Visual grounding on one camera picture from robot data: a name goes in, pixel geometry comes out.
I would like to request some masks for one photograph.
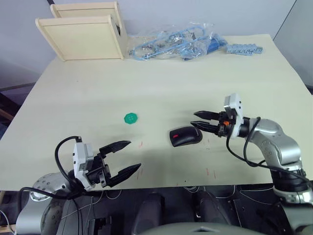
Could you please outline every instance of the table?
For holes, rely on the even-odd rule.
[[[171,129],[199,120],[195,111],[222,111],[224,97],[234,92],[241,96],[244,116],[272,119],[298,142],[313,179],[313,99],[300,77],[269,35],[225,38],[230,44],[256,43],[264,52],[240,56],[217,51],[187,62],[54,59],[0,141],[0,188],[18,190],[57,172],[54,149],[72,135],[92,143],[95,153],[114,141],[132,141],[105,159],[112,175],[142,163],[114,188],[269,183],[269,170],[237,160],[227,151],[225,138],[204,133],[199,144],[170,144]],[[123,119],[130,112],[138,115],[132,125]],[[242,154],[244,139],[230,145]],[[73,168],[73,147],[68,142],[60,149],[67,170]],[[247,155],[256,162],[263,159],[253,144]]]

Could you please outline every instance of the green cap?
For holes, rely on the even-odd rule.
[[[137,114],[134,113],[126,114],[124,117],[124,121],[127,124],[134,124],[135,122],[137,122],[137,120],[138,120]]]

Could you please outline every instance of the black computer mouse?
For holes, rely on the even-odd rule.
[[[173,147],[199,143],[202,140],[201,131],[194,126],[185,126],[170,132]]]

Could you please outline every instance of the plastic bag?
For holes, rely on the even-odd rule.
[[[212,39],[215,43],[214,50],[224,46],[223,43],[221,45],[218,43],[223,39],[218,34],[212,33],[208,24],[191,23],[185,29],[177,29],[177,27],[171,27],[163,31],[141,33],[141,35],[133,37],[130,55],[136,60],[173,57],[189,60],[206,55]]]

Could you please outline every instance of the white wall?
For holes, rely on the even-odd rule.
[[[102,0],[55,0],[55,3]],[[213,23],[222,35],[269,33],[272,38],[295,0],[119,0],[126,30],[189,21]],[[35,26],[52,17],[45,0],[0,0],[0,88],[37,81],[55,54]]]
[[[274,42],[302,81],[313,87],[312,11],[312,0],[297,0]]]
[[[54,0],[57,4],[110,0]],[[222,35],[276,35],[295,0],[118,0],[128,34],[190,21]]]
[[[36,82],[55,57],[36,17],[52,17],[47,1],[0,0],[0,88]]]

